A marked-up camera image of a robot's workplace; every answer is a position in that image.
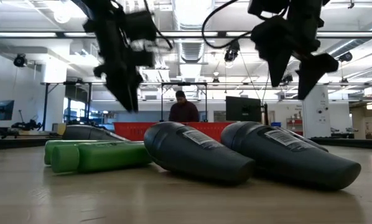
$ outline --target monitor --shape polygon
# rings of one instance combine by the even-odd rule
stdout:
[[[226,120],[262,122],[261,100],[227,96]]]
[[[0,121],[10,121],[13,115],[14,100],[0,101]]]

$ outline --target man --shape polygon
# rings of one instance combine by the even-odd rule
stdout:
[[[169,121],[175,122],[199,122],[200,116],[197,107],[186,100],[186,95],[182,90],[175,94],[177,103],[172,105],[169,113]]]

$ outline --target white wall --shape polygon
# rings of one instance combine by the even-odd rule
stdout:
[[[41,79],[40,72],[34,73],[31,68],[17,68],[12,60],[0,56],[0,101],[14,100],[12,120],[0,121],[0,127],[21,122],[19,110],[22,110],[25,122],[37,115],[36,122],[42,123],[45,88],[40,85]]]
[[[164,111],[169,111],[175,102],[164,102]],[[193,102],[199,111],[205,111],[205,102]],[[123,111],[123,107],[118,102],[92,101],[91,106],[94,110],[99,111]],[[301,102],[271,102],[267,103],[268,111],[274,111],[275,120],[286,127],[286,119],[298,113],[302,108]],[[330,111],[330,124],[333,128],[345,131],[345,128],[351,127],[349,118],[349,105],[346,102],[330,102],[328,107]],[[161,102],[159,101],[140,101],[140,111],[161,111]],[[208,121],[213,122],[214,111],[225,111],[226,104],[224,101],[208,102]]]

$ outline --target red crate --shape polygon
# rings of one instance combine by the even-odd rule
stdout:
[[[150,126],[152,126],[153,122],[142,123],[142,122],[114,122],[114,130],[116,134],[122,136],[126,139],[131,141],[143,141],[144,133]],[[185,125],[189,125],[202,133],[210,136],[211,138],[220,141],[221,133],[223,128],[228,126],[231,123],[205,123],[205,122],[191,122]]]

